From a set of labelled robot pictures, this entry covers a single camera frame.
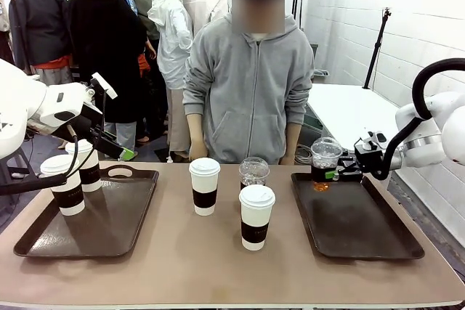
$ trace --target white paper cup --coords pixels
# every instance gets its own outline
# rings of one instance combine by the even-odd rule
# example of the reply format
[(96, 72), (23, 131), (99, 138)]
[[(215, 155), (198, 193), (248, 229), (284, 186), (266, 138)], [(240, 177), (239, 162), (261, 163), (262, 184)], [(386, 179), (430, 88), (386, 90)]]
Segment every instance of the white paper cup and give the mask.
[(209, 216), (215, 211), (220, 170), (218, 161), (210, 158), (200, 158), (189, 165), (194, 209), (199, 216)]
[(248, 250), (261, 250), (267, 237), (275, 193), (264, 185), (252, 184), (240, 191), (242, 245)]
[[(71, 166), (73, 157), (71, 155), (58, 155), (46, 159), (41, 165), (41, 172), (45, 177), (65, 173)], [(79, 160), (76, 159), (74, 169), (78, 168)], [(66, 181), (66, 184), (53, 187), (52, 193), (64, 216), (73, 216), (81, 212), (84, 205), (84, 195), (81, 187), (79, 171)]]
[[(74, 143), (66, 144), (66, 152), (69, 155), (74, 155)], [(78, 160), (79, 163), (83, 163), (86, 160), (89, 153), (92, 151), (92, 144), (86, 139), (81, 139), (78, 142)], [(90, 158), (82, 165), (79, 169), (81, 176), (82, 190), (85, 192), (93, 192), (102, 186), (100, 180), (100, 167), (99, 167), (99, 155), (94, 150)]]

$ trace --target black coat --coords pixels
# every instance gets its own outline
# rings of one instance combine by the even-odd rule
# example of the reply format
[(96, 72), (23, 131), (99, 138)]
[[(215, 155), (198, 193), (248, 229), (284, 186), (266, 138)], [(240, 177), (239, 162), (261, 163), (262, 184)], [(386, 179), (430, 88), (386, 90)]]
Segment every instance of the black coat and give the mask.
[(9, 21), (16, 66), (41, 65), (71, 54), (66, 0), (12, 0)]
[[(138, 57), (147, 33), (126, 0), (69, 0), (70, 32), (81, 80), (98, 72), (118, 94), (106, 99), (105, 121), (132, 123), (141, 116)], [(102, 107), (97, 99), (97, 106)]]

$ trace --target brown serving tray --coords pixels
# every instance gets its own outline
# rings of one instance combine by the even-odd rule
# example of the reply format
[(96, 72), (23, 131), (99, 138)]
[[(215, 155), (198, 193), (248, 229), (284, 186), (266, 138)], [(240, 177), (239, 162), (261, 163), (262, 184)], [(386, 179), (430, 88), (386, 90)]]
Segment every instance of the brown serving tray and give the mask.
[(408, 260), (424, 250), (367, 177), (313, 189), (312, 174), (292, 174), (310, 243), (327, 257)]
[[(131, 172), (130, 176), (121, 174)], [(119, 257), (135, 245), (152, 200), (158, 172), (115, 165), (100, 170), (102, 188), (84, 193), (85, 209), (60, 213), (55, 200), (14, 248), (18, 256), (86, 259)]]

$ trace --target gray pants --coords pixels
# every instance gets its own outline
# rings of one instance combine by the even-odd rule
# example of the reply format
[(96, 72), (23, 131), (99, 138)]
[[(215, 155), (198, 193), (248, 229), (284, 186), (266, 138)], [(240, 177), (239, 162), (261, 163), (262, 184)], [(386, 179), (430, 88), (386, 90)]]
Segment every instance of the gray pants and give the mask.
[(132, 150), (136, 146), (136, 122), (133, 123), (105, 123), (104, 130), (114, 134), (116, 141), (122, 147)]
[(68, 66), (58, 69), (36, 69), (36, 71), (40, 75), (39, 80), (47, 86), (73, 82), (71, 69)]

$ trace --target cup lid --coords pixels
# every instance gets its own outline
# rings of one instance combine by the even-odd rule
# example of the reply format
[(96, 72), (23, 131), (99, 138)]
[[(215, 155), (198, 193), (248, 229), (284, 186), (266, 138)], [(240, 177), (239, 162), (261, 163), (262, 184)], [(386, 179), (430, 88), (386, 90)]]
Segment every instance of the cup lid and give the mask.
[(240, 191), (239, 201), (252, 208), (266, 208), (275, 203), (276, 197), (271, 188), (252, 184)]
[[(69, 154), (57, 155), (52, 158), (46, 159), (41, 164), (41, 172), (43, 174), (62, 174), (66, 172), (73, 162), (73, 156)], [(79, 160), (76, 159), (74, 168), (79, 166)]]
[[(74, 154), (74, 143), (67, 143), (65, 145), (66, 152)], [(88, 152), (92, 149), (92, 144), (90, 144), (87, 139), (81, 139), (78, 141), (78, 152)]]
[(221, 167), (219, 162), (211, 158), (200, 158), (189, 165), (189, 171), (197, 176), (213, 176), (219, 173)]

